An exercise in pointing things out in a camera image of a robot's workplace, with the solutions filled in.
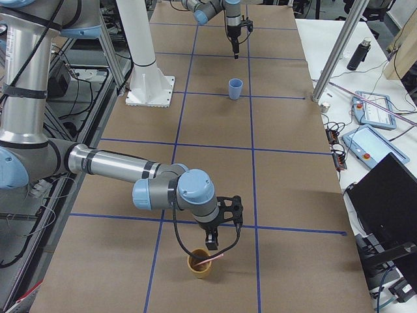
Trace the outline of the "far teach pendant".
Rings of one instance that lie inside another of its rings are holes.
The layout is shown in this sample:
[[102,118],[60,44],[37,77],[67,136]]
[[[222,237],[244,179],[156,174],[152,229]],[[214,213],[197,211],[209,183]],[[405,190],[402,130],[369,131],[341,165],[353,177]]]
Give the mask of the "far teach pendant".
[[[392,111],[392,103],[388,95],[370,93],[365,91],[356,91],[358,96],[368,99],[371,102],[378,104],[386,110]],[[368,124],[373,127],[394,130],[397,127],[395,117],[388,112],[369,104],[368,102],[358,98],[352,97],[352,108],[356,120],[361,124]]]

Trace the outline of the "pink chopstick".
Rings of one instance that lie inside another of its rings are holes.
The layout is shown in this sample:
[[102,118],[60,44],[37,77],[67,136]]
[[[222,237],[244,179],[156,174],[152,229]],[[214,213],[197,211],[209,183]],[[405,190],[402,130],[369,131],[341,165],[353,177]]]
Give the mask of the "pink chopstick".
[[224,257],[224,253],[221,253],[221,254],[219,254],[219,255],[217,255],[217,256],[210,256],[210,258],[209,258],[209,259],[207,259],[207,260],[203,260],[203,261],[201,261],[201,262],[197,263],[196,265],[202,265],[202,264],[205,264],[205,263],[208,263],[208,262],[211,262],[211,261],[217,260],[217,259],[222,258],[222,257]]

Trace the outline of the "white pedestal column base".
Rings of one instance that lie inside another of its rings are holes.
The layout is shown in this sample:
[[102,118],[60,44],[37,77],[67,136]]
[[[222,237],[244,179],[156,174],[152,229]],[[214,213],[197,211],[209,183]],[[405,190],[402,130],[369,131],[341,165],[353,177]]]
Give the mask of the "white pedestal column base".
[[127,105],[169,107],[175,77],[164,75],[157,65],[145,2],[119,0],[117,8],[134,65]]

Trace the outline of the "orange black connector block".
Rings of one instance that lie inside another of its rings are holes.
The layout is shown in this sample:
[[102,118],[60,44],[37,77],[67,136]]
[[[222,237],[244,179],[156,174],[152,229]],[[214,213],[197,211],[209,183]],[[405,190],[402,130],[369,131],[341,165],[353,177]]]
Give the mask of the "orange black connector block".
[[339,142],[338,132],[327,128],[325,130],[330,152],[332,154],[335,169],[340,172],[347,169],[346,152],[344,146]]

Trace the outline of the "blue plastic cup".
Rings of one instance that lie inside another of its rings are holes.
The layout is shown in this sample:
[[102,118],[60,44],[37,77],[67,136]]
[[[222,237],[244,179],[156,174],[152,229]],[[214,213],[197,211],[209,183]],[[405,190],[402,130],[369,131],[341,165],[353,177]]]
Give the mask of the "blue plastic cup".
[[231,100],[239,99],[243,85],[243,81],[239,78],[232,78],[229,80],[229,98]]

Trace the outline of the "black water bottle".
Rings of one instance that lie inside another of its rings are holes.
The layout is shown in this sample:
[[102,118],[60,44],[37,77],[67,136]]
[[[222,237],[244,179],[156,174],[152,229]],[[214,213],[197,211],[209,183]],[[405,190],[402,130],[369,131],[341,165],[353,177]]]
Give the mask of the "black water bottle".
[[370,49],[371,39],[369,37],[366,37],[354,51],[350,61],[348,62],[347,69],[355,71],[358,68],[359,64],[365,60],[366,55]]

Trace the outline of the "near teach pendant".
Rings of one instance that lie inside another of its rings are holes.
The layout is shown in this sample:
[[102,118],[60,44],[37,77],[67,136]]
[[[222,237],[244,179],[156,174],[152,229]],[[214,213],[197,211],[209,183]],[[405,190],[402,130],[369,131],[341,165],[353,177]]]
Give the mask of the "near teach pendant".
[[397,159],[406,164],[410,158],[389,142],[371,125],[362,125],[342,135],[347,148],[369,169],[374,168],[386,155],[393,153]]

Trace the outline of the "wooden board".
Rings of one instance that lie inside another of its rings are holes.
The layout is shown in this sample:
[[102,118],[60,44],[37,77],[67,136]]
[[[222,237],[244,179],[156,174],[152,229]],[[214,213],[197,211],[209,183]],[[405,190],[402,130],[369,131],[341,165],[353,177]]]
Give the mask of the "wooden board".
[[401,37],[404,41],[384,69],[388,80],[401,79],[416,62],[416,21],[404,26]]

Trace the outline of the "yellow plastic cup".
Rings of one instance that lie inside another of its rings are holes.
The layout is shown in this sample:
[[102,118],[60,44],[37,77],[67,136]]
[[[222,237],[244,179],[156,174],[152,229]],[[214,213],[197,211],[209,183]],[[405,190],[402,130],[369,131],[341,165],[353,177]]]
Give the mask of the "yellow plastic cup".
[[202,260],[199,258],[195,258],[195,256],[207,258],[210,256],[210,253],[205,248],[197,248],[192,251],[192,254],[193,256],[188,256],[187,258],[189,270],[198,279],[207,278],[212,270],[212,262],[208,261],[206,263],[201,264]]

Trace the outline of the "aluminium frame post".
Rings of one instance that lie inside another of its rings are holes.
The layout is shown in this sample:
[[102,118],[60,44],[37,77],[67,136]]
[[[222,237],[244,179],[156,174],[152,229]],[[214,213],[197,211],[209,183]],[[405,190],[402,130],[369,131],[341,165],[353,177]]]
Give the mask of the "aluminium frame post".
[[355,0],[352,4],[351,11],[349,12],[343,27],[336,39],[336,42],[330,52],[327,62],[321,72],[321,75],[316,83],[312,94],[312,101],[318,102],[321,98],[324,90],[330,81],[336,65],[342,55],[351,35],[353,34],[364,10],[366,9],[369,0]]

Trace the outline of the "black power box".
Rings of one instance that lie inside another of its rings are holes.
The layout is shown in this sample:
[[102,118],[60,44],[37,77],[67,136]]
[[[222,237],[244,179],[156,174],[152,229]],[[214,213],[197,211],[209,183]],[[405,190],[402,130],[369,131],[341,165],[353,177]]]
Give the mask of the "black power box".
[[71,77],[64,62],[59,61],[50,72],[48,79],[48,98],[65,96]]

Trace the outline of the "teach pendant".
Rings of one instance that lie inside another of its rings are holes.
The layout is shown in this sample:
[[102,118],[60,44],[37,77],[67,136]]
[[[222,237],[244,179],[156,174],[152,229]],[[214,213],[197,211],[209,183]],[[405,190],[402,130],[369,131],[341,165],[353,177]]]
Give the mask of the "teach pendant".
[[[392,111],[392,103],[388,95],[370,93],[365,91],[356,91],[358,96],[368,99],[371,102],[378,104],[386,110]],[[397,127],[395,117],[388,112],[369,104],[368,102],[358,98],[352,97],[352,108],[356,120],[361,124],[368,124],[373,127],[394,130]]]
[[386,155],[393,153],[397,159],[406,164],[410,158],[389,142],[371,125],[362,125],[342,135],[347,148],[369,169],[374,168]]

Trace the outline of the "black monitor stand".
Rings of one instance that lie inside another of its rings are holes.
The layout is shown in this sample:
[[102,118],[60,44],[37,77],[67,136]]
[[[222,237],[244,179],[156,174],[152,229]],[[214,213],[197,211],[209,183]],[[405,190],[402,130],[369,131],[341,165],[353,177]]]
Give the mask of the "black monitor stand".
[[402,258],[416,253],[416,245],[413,242],[406,242],[385,249],[374,235],[362,237],[360,234],[355,236],[356,246],[360,255],[362,268],[366,276],[375,277],[384,269],[383,265],[389,261]]

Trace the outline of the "black laptop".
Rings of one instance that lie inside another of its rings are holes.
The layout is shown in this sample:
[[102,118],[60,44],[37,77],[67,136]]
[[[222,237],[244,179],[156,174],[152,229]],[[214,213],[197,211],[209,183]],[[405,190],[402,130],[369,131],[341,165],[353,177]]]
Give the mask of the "black laptop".
[[393,153],[347,194],[366,233],[383,244],[416,243],[416,178]]

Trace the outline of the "small metal cylinder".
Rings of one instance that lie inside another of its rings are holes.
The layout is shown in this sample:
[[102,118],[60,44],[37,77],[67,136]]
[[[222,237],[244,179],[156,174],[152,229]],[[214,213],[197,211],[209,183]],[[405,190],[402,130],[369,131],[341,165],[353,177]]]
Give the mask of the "small metal cylinder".
[[330,109],[330,104],[327,102],[322,102],[321,104],[319,104],[319,108],[321,113],[327,113]]

